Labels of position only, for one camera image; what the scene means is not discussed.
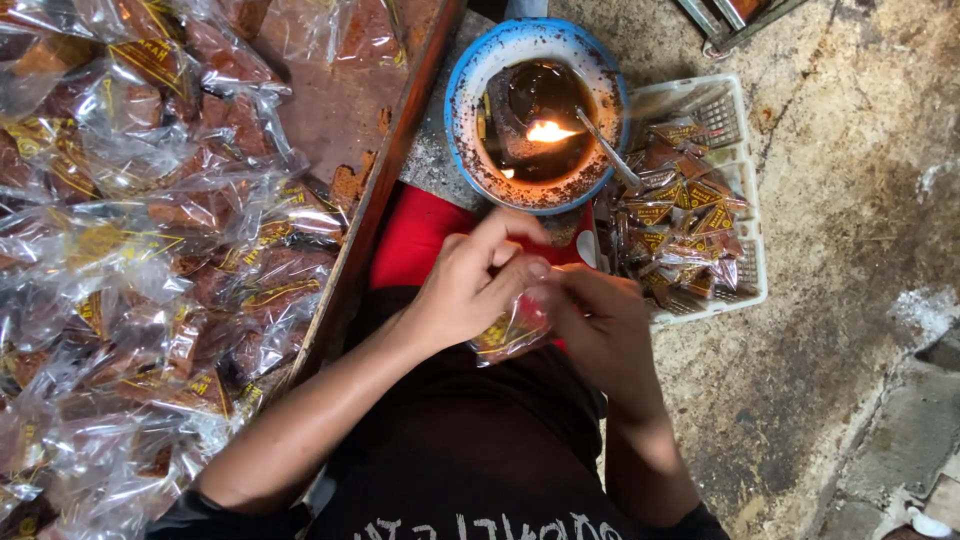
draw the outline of stained floor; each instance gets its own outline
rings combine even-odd
[[[960,286],[960,6],[810,0],[720,62],[672,2],[550,12],[607,43],[631,87],[740,76],[770,297],[660,331],[655,354],[732,536],[816,536],[886,374],[931,339],[929,321],[942,326]],[[903,293],[946,299],[917,305],[926,331],[891,315]]]

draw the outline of candle flame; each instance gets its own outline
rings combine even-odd
[[[561,129],[557,122],[537,120],[534,122],[534,125],[530,126],[530,129],[527,130],[527,139],[534,142],[557,142],[558,140],[564,140],[576,134],[578,134],[578,132]]]

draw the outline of hand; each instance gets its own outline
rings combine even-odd
[[[664,418],[649,315],[636,283],[583,264],[554,271],[550,281],[547,316],[580,375],[633,420]]]
[[[546,259],[523,255],[509,236],[549,241],[536,218],[511,209],[495,209],[470,235],[444,240],[420,293],[401,316],[407,331],[425,340],[429,356],[486,330],[517,295],[549,274]],[[500,268],[496,277],[491,268]]]

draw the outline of plastic crate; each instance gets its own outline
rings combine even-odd
[[[673,116],[692,116],[712,134],[705,160],[713,163],[731,189],[750,202],[738,215],[736,231],[746,255],[738,262],[738,287],[717,287],[712,300],[678,291],[667,309],[651,299],[654,328],[702,319],[733,309],[754,306],[767,298],[760,206],[756,196],[756,168],[750,158],[750,132],[740,79],[731,73],[645,86],[629,92],[632,118],[639,123]]]

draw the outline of red cloth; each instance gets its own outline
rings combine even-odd
[[[373,255],[370,290],[396,285],[423,285],[444,245],[444,238],[454,233],[469,233],[476,226],[473,212],[431,195],[422,189],[401,184],[399,200],[387,222],[380,245]],[[590,205],[584,212],[577,234],[593,229]],[[577,243],[563,248],[539,246],[519,240],[527,253],[540,255],[550,264],[583,262]]]

